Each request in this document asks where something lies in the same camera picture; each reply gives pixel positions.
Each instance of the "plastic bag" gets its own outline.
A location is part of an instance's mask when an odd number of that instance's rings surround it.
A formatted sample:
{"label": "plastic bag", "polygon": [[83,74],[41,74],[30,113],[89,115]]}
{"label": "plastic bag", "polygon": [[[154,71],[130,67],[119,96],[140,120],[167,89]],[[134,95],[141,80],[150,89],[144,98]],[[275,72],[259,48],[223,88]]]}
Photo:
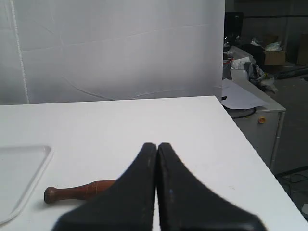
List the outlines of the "plastic bag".
{"label": "plastic bag", "polygon": [[281,51],[280,42],[274,42],[265,47],[265,51]]}

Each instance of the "white plastic tray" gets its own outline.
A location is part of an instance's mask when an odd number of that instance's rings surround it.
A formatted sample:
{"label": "white plastic tray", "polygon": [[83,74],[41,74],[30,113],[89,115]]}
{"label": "white plastic tray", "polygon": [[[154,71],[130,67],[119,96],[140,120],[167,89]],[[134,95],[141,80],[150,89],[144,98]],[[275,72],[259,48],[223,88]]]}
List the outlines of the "white plastic tray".
{"label": "white plastic tray", "polygon": [[51,147],[0,147],[0,224],[16,217],[52,158]]}

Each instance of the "table surface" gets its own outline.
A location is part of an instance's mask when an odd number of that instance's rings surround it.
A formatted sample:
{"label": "table surface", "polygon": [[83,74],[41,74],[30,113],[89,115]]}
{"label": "table surface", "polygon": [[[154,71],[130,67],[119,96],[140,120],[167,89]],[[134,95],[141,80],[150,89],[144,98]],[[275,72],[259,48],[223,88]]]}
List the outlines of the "table surface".
{"label": "table surface", "polygon": [[[144,142],[169,142],[208,188],[258,215],[269,231],[308,225],[214,96],[0,106],[0,146],[47,144],[54,156],[4,231],[49,231],[80,201],[46,205],[44,190],[117,179]],[[158,231],[155,202],[153,230]]]}

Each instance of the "wooden handle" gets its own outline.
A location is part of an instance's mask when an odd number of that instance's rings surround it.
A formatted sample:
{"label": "wooden handle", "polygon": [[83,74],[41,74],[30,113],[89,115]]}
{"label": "wooden handle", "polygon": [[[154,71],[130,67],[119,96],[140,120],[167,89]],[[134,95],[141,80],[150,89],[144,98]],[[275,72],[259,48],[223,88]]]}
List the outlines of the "wooden handle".
{"label": "wooden handle", "polygon": [[115,181],[116,180],[94,181],[90,184],[68,189],[48,187],[44,193],[44,201],[47,204],[52,204],[56,201],[67,199],[88,200],[108,189]]}

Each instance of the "tool handle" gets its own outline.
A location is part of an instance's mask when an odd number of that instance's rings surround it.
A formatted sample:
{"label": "tool handle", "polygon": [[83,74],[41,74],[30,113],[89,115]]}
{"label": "tool handle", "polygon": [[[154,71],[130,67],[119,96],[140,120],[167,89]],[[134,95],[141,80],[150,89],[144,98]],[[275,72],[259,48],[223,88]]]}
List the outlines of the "tool handle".
{"label": "tool handle", "polygon": [[100,180],[90,184],[68,189],[48,187],[44,193],[44,201],[52,204],[56,201],[67,199],[88,200],[109,188],[116,180]]}

